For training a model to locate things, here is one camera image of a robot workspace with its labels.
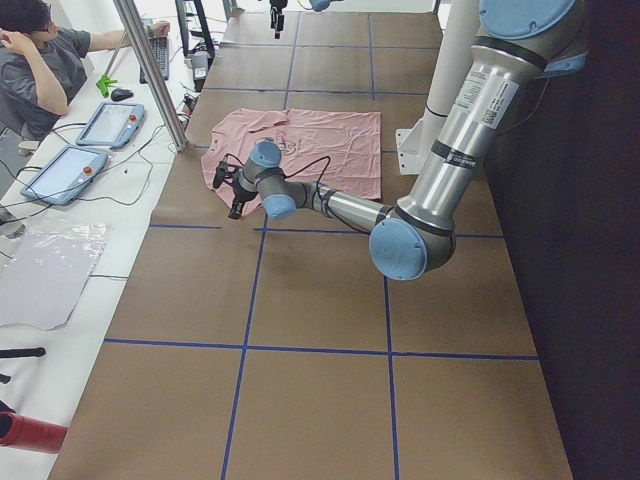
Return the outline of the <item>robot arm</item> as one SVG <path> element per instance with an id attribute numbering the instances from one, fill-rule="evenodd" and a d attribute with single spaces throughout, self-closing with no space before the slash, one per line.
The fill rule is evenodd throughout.
<path id="1" fill-rule="evenodd" d="M 276 40 L 280 38 L 281 32 L 284 29 L 284 9 L 288 6 L 288 3 L 288 0 L 269 1 L 270 28 L 273 30 Z M 314 12 L 321 12 L 326 10 L 332 3 L 333 0 L 310 0 L 309 9 Z"/>
<path id="2" fill-rule="evenodd" d="M 299 209 L 334 218 L 369 237 L 376 268 L 397 281 L 444 265 L 456 247 L 453 214 L 482 166 L 518 91 L 534 79 L 580 70 L 587 57 L 585 1 L 456 1 L 452 4 L 430 95 L 444 112 L 426 112 L 398 134 L 400 153 L 419 169 L 410 193 L 383 205 L 299 182 L 284 173 L 275 143 L 258 143 L 243 161 L 221 161 L 211 188 L 228 185 L 229 215 L 259 200 L 272 219 Z"/>

